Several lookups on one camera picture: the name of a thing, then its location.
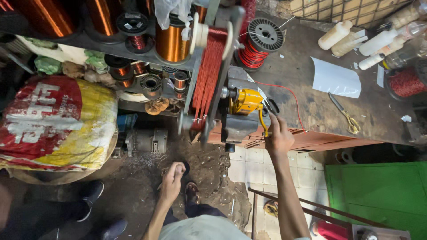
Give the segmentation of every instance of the white t-shirt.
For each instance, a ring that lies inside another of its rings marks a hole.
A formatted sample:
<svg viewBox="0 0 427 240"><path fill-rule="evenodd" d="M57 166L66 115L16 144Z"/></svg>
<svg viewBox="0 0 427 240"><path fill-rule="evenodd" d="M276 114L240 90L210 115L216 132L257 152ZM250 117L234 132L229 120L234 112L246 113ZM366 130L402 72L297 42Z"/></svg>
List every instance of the white t-shirt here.
<svg viewBox="0 0 427 240"><path fill-rule="evenodd" d="M201 215L164 226L159 240L250 240L225 217ZM295 240L310 240L307 237Z"/></svg>

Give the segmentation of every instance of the gold scissors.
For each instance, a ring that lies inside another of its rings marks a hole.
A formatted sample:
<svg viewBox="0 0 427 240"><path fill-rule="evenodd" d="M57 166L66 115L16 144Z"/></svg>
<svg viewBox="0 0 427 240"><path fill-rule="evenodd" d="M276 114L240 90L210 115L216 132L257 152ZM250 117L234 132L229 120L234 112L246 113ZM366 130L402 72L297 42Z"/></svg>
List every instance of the gold scissors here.
<svg viewBox="0 0 427 240"><path fill-rule="evenodd" d="M344 107L335 99L334 96L332 96L331 93L329 93L329 97L332 100L333 103L335 103L335 106L342 112L342 114L344 114L344 116L347 118L348 124L350 124L348 126L348 131L351 132L352 134L357 134L358 132L360 132L360 126L357 124L356 120L354 120L353 118L351 118L348 115L347 111L344 111Z"/></svg>

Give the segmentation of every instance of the white tile floor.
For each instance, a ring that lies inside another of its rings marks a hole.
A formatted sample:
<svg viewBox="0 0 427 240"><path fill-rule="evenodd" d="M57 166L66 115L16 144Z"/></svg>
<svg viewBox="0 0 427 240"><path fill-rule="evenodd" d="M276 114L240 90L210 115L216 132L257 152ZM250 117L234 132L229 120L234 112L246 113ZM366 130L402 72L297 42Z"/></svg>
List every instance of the white tile floor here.
<svg viewBox="0 0 427 240"><path fill-rule="evenodd" d="M308 153L288 153L291 167L291 175L300 198L329 206L328 191L326 188L323 165L314 161ZM277 181L270 156L265 149L245 149L236 147L234 153L230 153L231 166L228 176L231 181L245 182L246 187L255 190L277 193ZM253 195L249 193L249 201L253 204ZM280 239L278 219L266 214L263 210L264 203L268 199L258 196L257 204L257 231L265 231L271 240ZM303 207L314 209L315 207L301 203ZM311 215L305 214L307 223L311 222ZM245 231L252 230L252 212Z"/></svg>

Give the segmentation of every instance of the workbench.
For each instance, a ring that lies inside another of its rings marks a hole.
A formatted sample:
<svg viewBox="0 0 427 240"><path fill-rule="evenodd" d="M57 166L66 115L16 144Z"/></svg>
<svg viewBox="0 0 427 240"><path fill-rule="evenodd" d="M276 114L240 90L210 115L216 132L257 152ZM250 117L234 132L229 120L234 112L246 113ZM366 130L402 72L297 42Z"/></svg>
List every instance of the workbench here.
<svg viewBox="0 0 427 240"><path fill-rule="evenodd" d="M286 21L260 11L256 17L271 19L279 26ZM385 88L377 85L377 65L365 71L356 70L353 63L359 63L367 57L354 50L340 58L333 56L331 50L323 50L317 43L325 32L302 26L297 19L289 21L282 27L285 28L287 33L281 49L271 53L261 70L250 75L255 81L281 85L295 93L301 121L308 131L306 133L301 130L292 93L284 88L259 85L268 97L276 101L280 117L288 122L288 128L295 137L294 150L322 151L382 142L409 144L401 118L409 115L412 121L416 120L412 105L410 102L395 100ZM335 95L349 115L359 123L361 131L358 134L348 132L347 119L330 100L328 93L312 88L315 68L311 57L354 70L359 75L362 86L359 98ZM209 143L220 143L220 129L220 123L212 129ZM262 139L262 132L262 127L259 127L240 146Z"/></svg>

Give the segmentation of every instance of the dirt floor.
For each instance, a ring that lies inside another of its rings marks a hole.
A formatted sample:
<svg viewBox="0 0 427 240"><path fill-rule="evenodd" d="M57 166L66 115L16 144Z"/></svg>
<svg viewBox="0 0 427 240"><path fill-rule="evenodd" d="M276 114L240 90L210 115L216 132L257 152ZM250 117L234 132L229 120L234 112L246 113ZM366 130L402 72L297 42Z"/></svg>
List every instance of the dirt floor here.
<svg viewBox="0 0 427 240"><path fill-rule="evenodd" d="M166 154L139 153L127 158L123 165L110 176L102 179L105 190L95 203L92 214L84 222L69 222L45 235L43 240L75 240L83 237L95 226L104 225L117 218L128 221L128 227L118 239L140 239L155 208L161 183L162 169L174 161L187 161L190 172L182 179L181 195L173 204L174 215L182 220L184 213L184 187L187 181L195 181L200 190L201 203L220 209L235 225L243 230L248 223L251 204L245 184L228 179L230 160L224 147L207 144L203 150L199 143L191 144L186 137L173 137L170 130ZM61 186L29 185L7 174L0 176L0 182L14 194L12 207L37 199L51 201L72 201L76 199L82 183Z"/></svg>

